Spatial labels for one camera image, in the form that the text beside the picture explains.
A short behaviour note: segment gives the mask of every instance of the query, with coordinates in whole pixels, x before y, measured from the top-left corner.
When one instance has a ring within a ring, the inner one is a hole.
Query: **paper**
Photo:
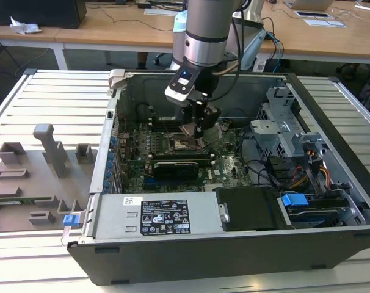
[[[309,26],[346,27],[340,21],[331,20],[304,20]]]
[[[34,32],[41,32],[41,29],[35,23],[25,24],[17,20],[14,20],[12,17],[10,18],[12,20],[10,27],[13,31],[15,31],[18,34],[25,35],[25,34],[31,34]]]

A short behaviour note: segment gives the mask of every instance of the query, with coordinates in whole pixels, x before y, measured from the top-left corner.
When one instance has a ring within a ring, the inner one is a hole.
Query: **blue latch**
[[[63,219],[63,226],[78,226],[80,215],[66,215]]]
[[[284,206],[308,206],[305,194],[289,193],[281,197]]]

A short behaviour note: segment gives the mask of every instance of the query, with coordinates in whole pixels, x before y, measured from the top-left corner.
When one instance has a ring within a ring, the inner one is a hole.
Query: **red wire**
[[[292,180],[295,180],[296,172],[297,172],[299,169],[303,169],[303,167],[302,167],[302,166],[299,166],[299,167],[297,167],[297,168],[295,169],[295,171],[294,171],[294,178],[293,178]]]

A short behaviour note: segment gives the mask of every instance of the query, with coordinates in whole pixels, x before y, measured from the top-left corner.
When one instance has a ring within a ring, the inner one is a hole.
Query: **computer case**
[[[77,29],[85,18],[84,0],[2,0],[0,25],[9,25],[10,17],[22,23]]]

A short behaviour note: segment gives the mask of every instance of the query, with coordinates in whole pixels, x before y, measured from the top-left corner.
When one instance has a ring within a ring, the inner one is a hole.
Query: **power cable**
[[[105,10],[103,10],[103,8],[101,6],[99,6],[98,8],[101,9],[102,12],[105,13],[105,15],[107,17],[109,17],[112,20],[113,23],[119,23],[121,21],[136,21],[138,23],[142,23],[142,24],[144,24],[146,26],[149,26],[152,29],[156,29],[157,31],[161,31],[161,32],[170,32],[170,31],[173,30],[173,29],[158,29],[157,27],[150,26],[148,23],[144,23],[143,21],[140,21],[140,20],[114,20],[114,18],[111,17]]]

